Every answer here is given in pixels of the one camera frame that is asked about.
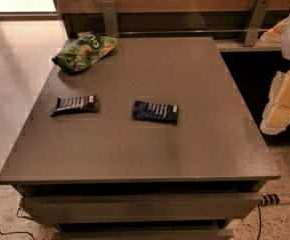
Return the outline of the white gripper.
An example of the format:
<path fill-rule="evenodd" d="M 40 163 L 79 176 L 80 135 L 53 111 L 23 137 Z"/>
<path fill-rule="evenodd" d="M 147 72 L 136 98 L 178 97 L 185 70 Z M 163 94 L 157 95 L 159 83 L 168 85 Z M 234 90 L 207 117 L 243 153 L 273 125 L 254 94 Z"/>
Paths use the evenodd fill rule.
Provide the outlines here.
<path fill-rule="evenodd" d="M 283 57 L 290 60 L 290 14 L 287 19 L 281 20 L 264 32 L 260 40 L 268 43 L 281 43 Z M 260 130 L 267 135 L 277 135 L 290 125 L 290 70 L 287 73 L 276 72 L 268 98 Z"/>

